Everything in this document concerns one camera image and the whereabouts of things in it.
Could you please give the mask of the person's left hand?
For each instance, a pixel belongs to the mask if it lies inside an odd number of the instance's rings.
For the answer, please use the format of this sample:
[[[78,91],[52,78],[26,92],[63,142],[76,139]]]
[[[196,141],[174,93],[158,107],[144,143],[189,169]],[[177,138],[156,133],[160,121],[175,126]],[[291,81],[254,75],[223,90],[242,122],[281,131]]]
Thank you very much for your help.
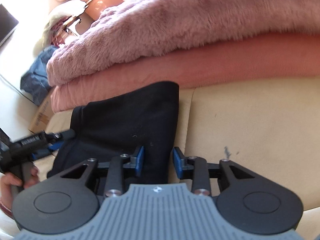
[[[1,178],[1,209],[6,212],[11,212],[11,206],[14,200],[13,194],[12,194],[12,186],[17,187],[23,187],[24,189],[27,189],[39,182],[39,176],[38,176],[38,168],[36,166],[33,166],[33,168],[30,171],[30,178],[27,182],[23,183],[17,176],[14,174],[8,172]]]

